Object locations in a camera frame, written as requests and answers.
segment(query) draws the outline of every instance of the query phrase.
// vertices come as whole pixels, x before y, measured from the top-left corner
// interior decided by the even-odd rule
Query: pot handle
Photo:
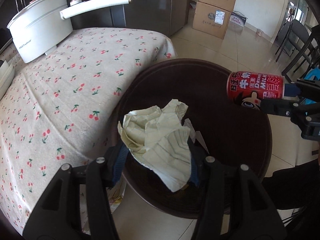
[[[85,12],[115,5],[128,4],[130,2],[131,0],[89,0],[60,11],[60,16],[64,20]]]

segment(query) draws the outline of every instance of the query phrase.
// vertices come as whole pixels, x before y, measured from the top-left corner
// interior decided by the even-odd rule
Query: white electric pot
[[[13,43],[25,63],[49,54],[72,31],[70,17],[99,8],[128,4],[131,0],[36,0],[9,22]]]

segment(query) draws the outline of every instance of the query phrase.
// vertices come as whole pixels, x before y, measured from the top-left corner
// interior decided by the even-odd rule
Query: cherry print tablecloth
[[[166,36],[115,28],[73,31],[28,64],[14,44],[0,55],[15,68],[0,100],[0,209],[21,234],[63,163],[84,165],[104,154],[109,117],[135,76],[172,57]]]

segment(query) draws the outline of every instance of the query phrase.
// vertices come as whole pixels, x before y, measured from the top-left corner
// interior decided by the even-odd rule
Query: box label
[[[214,22],[223,25],[223,19],[224,19],[224,12],[216,11],[216,17],[214,19]]]

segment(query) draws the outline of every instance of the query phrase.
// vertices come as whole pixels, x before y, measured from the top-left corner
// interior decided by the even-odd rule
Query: cartoon face on can
[[[251,95],[244,97],[243,93],[240,93],[236,99],[234,99],[234,103],[236,105],[249,107],[252,109],[260,109],[261,100],[257,98],[257,92],[253,91]]]

